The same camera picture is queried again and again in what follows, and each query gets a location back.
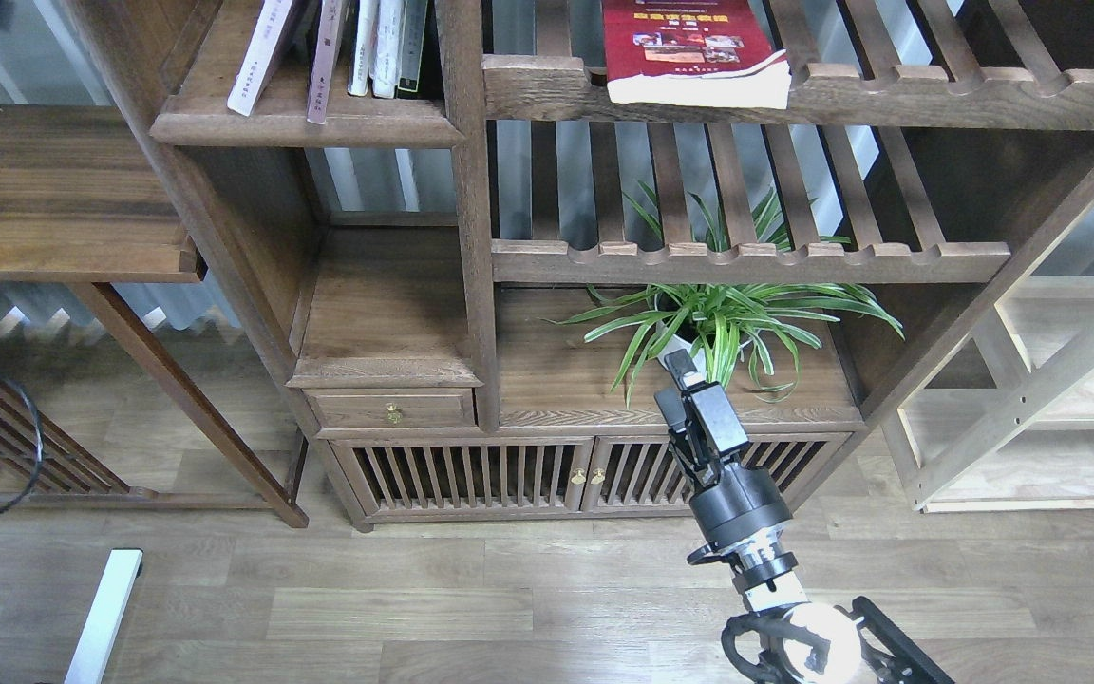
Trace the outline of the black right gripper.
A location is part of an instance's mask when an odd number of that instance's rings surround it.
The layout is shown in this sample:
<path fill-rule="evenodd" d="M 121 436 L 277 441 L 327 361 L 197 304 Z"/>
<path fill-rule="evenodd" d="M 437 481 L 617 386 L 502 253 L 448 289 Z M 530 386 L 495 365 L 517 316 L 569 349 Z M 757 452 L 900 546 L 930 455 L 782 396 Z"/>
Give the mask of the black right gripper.
<path fill-rule="evenodd" d="M 793 519 L 771 471 L 747 467 L 754 454 L 725 387 L 708 381 L 686 351 L 666 356 L 676 387 L 657 390 L 657 408 L 668 428 L 674 457 L 694 492 L 690 510 L 707 544 L 687 563 L 723 561 L 737 571 L 789 571 L 794 555 L 779 545 Z"/>

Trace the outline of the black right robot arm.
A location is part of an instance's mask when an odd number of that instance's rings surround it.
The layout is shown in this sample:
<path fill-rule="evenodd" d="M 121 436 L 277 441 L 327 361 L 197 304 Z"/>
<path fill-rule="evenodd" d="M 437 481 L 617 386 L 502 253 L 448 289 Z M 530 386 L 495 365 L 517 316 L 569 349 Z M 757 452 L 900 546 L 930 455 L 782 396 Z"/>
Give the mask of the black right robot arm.
<path fill-rule="evenodd" d="M 779 544 L 791 511 L 771 473 L 743 464 L 750 441 L 725 389 L 686 351 L 666 355 L 664 364 L 674 386 L 655 399 L 705 536 L 688 563 L 726 563 L 746 607 L 721 633 L 735 670 L 755 683 L 846 683 L 868 665 L 880 683 L 947 683 L 947 673 L 868 598 L 851 608 L 808 600 L 795 556 Z"/>

